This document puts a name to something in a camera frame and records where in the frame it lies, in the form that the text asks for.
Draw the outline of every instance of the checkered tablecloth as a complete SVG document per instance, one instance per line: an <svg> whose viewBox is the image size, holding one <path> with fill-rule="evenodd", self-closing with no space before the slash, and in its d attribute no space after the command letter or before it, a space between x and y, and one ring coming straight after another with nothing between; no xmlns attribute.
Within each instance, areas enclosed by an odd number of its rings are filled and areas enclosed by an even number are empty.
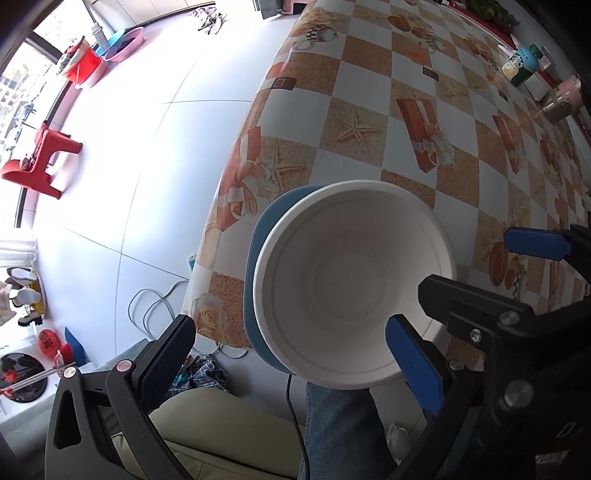
<svg viewBox="0 0 591 480"><path fill-rule="evenodd" d="M510 225L586 225L577 149L500 66L498 41L423 0L315 0L279 50L220 181L183 303L248 346L242 295L261 212L307 184L375 179L429 205L459 280L542 313L580 300L564 262L507 253Z"/></svg>

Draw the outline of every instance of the window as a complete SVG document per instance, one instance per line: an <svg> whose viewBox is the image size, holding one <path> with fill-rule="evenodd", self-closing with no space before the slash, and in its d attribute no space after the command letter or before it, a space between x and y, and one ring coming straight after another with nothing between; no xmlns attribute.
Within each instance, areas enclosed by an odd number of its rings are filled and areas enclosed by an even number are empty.
<svg viewBox="0 0 591 480"><path fill-rule="evenodd" d="M64 0L39 24L35 33L64 52L81 36L88 38L92 45L95 42L92 25L93 21L82 0Z"/></svg>
<svg viewBox="0 0 591 480"><path fill-rule="evenodd" d="M35 33L65 51L82 36L94 43L92 25L82 0L63 0ZM33 152L37 130L65 84L50 59L35 47L21 44L0 72L0 166ZM0 230L14 225L20 193L19 185L0 180Z"/></svg>

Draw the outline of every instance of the white curtain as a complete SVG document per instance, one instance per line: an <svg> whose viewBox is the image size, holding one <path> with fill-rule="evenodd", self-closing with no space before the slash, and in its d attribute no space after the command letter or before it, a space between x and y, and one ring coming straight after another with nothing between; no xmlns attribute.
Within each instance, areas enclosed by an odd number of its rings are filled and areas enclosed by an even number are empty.
<svg viewBox="0 0 591 480"><path fill-rule="evenodd" d="M0 268L31 268L36 247L35 233L28 228L0 231Z"/></svg>

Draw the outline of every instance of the black cable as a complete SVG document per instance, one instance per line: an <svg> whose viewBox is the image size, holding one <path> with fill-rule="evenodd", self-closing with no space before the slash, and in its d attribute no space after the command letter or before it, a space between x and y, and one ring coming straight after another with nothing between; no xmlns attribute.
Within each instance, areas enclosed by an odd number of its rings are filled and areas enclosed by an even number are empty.
<svg viewBox="0 0 591 480"><path fill-rule="evenodd" d="M294 407L291 404L291 400L290 400L291 377L293 377L293 375L289 375L287 377L287 388L285 389L285 399L287 400L287 406L290 408L291 418L293 418L293 420L294 420L295 432L297 433L297 439L300 441L301 454L304 456L304 466L306 467L305 479L310 480L310 459L308 458L308 452L306 451L306 446L304 444L304 438L301 435L300 425L297 423L296 413L294 411Z"/></svg>

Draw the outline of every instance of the white bowl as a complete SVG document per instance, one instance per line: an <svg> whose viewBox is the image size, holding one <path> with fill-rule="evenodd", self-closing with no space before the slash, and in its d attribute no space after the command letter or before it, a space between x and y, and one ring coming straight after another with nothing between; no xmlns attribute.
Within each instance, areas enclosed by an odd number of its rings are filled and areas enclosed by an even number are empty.
<svg viewBox="0 0 591 480"><path fill-rule="evenodd" d="M256 320L293 373L340 390L400 373L385 325L403 313L428 340L444 328L418 303L430 274L455 278L452 249L432 211L381 181L328 185L275 225L254 274Z"/></svg>

